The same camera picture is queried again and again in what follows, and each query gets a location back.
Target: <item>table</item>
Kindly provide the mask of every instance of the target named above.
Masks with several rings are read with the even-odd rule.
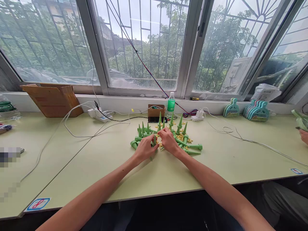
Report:
[[[115,119],[126,118],[115,116]],[[208,116],[216,129],[229,126]],[[244,117],[226,118],[245,139],[267,144],[298,161],[308,164],[308,146],[304,144],[292,115],[277,115],[266,123]],[[66,205],[78,194],[124,163],[133,153],[130,141],[137,136],[138,124],[146,119],[119,124],[94,137],[78,155],[50,182],[37,198],[51,198],[44,209]],[[308,168],[260,145],[242,141],[213,130],[207,121],[188,121],[187,133],[193,144],[203,150],[195,159],[207,165],[230,184],[265,181],[296,174],[297,168],[308,174]],[[188,169],[167,151],[158,151],[153,161],[145,161],[130,172],[108,201],[121,201],[171,193],[200,190],[201,186]]]
[[[38,154],[55,131],[61,118],[46,118],[42,113],[22,113],[11,131],[0,135],[0,147],[21,147],[25,152],[9,167],[0,169],[0,218],[18,217],[34,198],[52,181],[64,166],[90,141],[90,138],[75,138],[63,125],[41,155],[37,168],[26,177],[19,187],[13,183],[28,173],[36,163]],[[88,119],[87,114],[69,118],[67,126],[75,135],[94,135],[101,122]],[[3,193],[10,192],[3,198]]]

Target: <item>cardboard box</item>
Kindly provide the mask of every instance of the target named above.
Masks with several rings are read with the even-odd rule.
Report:
[[[61,84],[22,85],[22,89],[29,94],[38,108],[46,117],[64,117],[73,107],[79,105],[72,85]],[[74,109],[70,117],[77,117],[83,110]]]
[[[161,107],[162,109],[158,108],[158,109],[148,109],[148,117],[159,117],[159,114],[161,112],[161,117],[165,117],[165,111],[166,111],[166,107],[162,104],[149,104],[149,107],[152,106],[158,106]]]

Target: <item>phone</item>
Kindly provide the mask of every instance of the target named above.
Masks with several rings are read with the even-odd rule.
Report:
[[[165,120],[165,123],[168,122],[167,117],[163,117],[162,119]],[[158,123],[158,121],[159,121],[159,116],[158,117],[148,117],[148,122],[149,123]]]

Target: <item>person's hand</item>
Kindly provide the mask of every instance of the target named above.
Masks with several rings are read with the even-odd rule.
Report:
[[[305,132],[304,130],[300,129],[299,133],[301,134],[302,141],[304,141],[308,145],[308,132]]]
[[[175,141],[172,132],[168,128],[163,128],[157,134],[160,136],[162,144],[168,152],[174,156],[180,152],[181,148]]]
[[[143,138],[138,144],[137,150],[134,154],[134,157],[136,158],[138,164],[153,156],[154,152],[159,147],[159,144],[156,144],[154,147],[151,147],[151,141],[154,141],[154,135]]]

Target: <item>water bottle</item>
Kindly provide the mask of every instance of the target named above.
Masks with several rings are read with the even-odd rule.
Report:
[[[7,97],[0,93],[0,122],[16,120],[21,117],[21,113],[13,106]]]
[[[174,92],[171,92],[170,97],[168,99],[167,118],[170,118],[172,116],[172,112],[174,111],[174,105],[175,105]]]

